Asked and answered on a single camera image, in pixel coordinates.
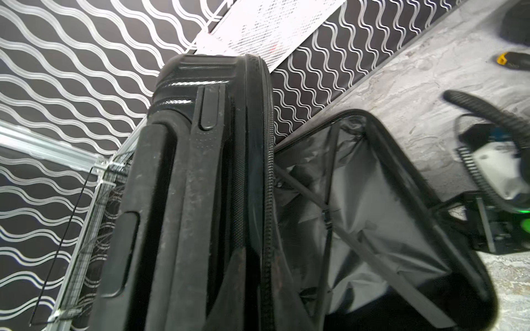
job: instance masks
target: black hose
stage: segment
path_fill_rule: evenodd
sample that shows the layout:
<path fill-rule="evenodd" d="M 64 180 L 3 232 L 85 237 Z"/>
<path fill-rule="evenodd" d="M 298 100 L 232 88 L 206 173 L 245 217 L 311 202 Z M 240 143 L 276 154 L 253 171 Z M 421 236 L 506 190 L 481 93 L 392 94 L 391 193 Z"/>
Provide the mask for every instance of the black hose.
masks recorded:
<path fill-rule="evenodd" d="M 447 90 L 444 92 L 444 99 L 503 127 L 514 136 L 514 139 L 523 140 L 519 142 L 524 147 L 528 147 L 530 122 L 512 113 L 504 112 L 479 97 L 465 92 Z"/>

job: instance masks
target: open suitcase lid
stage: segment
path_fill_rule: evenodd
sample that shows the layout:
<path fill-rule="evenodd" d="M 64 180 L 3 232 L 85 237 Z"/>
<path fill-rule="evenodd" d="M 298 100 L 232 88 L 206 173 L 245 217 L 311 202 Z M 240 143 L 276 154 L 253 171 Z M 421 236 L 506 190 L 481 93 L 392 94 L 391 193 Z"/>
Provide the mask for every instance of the open suitcase lid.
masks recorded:
<path fill-rule="evenodd" d="M 342 112 L 278 149 L 275 170 L 277 330 L 493 324 L 484 265 L 373 115 Z"/>

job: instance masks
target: green light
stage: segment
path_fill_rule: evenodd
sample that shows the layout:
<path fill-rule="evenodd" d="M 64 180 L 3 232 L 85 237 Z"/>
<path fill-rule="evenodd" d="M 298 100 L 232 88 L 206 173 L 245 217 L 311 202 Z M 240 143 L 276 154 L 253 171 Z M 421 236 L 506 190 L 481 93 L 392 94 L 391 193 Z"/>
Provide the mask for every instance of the green light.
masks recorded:
<path fill-rule="evenodd" d="M 530 218 L 527 218 L 521 221 L 521 229 L 530 233 Z"/>

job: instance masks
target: metal frame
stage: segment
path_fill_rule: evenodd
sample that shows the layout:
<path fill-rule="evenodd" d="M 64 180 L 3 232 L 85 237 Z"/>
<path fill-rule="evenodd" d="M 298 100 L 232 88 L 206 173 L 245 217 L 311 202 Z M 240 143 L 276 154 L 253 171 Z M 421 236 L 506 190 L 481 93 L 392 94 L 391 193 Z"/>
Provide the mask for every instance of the metal frame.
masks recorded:
<path fill-rule="evenodd" d="M 66 142 L 54 140 L 5 121 L 0 121 L 0 146 L 86 173 L 92 167 L 102 168 L 107 163 L 107 159 L 99 154 L 82 150 Z"/>

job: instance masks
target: black cable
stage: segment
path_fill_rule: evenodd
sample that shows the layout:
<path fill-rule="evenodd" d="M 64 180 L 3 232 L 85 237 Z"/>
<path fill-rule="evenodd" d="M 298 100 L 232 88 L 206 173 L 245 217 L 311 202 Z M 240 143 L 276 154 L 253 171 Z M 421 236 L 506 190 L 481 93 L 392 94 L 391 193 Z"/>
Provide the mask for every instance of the black cable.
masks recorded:
<path fill-rule="evenodd" d="M 74 218 L 75 211 L 77 209 L 77 206 L 79 205 L 79 202 L 81 201 L 81 197 L 83 196 L 83 192 L 85 191 L 86 184 L 89 181 L 90 175 L 92 175 L 92 170 L 93 169 L 94 169 L 94 167 L 90 168 L 89 174 L 86 176 L 85 183 L 83 184 L 83 187 L 81 188 L 81 192 L 80 192 L 79 196 L 77 197 L 77 202 L 74 205 L 74 210 L 72 210 L 72 214 L 70 215 L 70 219 L 68 220 L 68 223 L 66 225 L 66 230 L 65 230 L 65 232 L 63 234 L 63 237 L 61 238 L 61 241 L 59 243 L 59 247 L 57 247 L 57 251 L 55 252 L 54 259 L 51 261 L 51 266 L 50 266 L 50 269 L 48 270 L 48 275 L 46 276 L 46 278 L 44 280 L 44 283 L 42 285 L 42 288 L 40 289 L 40 293 L 39 293 L 39 296 L 37 298 L 37 302 L 35 304 L 35 307 L 33 307 L 33 311 L 31 312 L 31 318 L 30 318 L 30 321 L 29 321 L 29 326 L 41 325 L 41 324 L 47 324 L 48 323 L 46 321 L 46 322 L 38 322 L 38 323 L 34 324 L 33 323 L 33 319 L 35 318 L 35 312 L 37 311 L 37 308 L 39 306 L 40 300 L 42 299 L 42 295 L 44 294 L 44 290 L 46 288 L 46 284 L 48 283 L 48 280 L 50 279 L 50 276 L 51 276 L 51 271 L 54 269 L 55 261 L 57 260 L 57 256 L 59 255 L 59 252 L 60 252 L 60 250 L 61 250 L 61 248 L 63 246 L 63 242 L 65 240 L 66 234 L 68 233 L 68 229 L 70 227 L 70 224 L 72 223 L 72 219 Z"/>

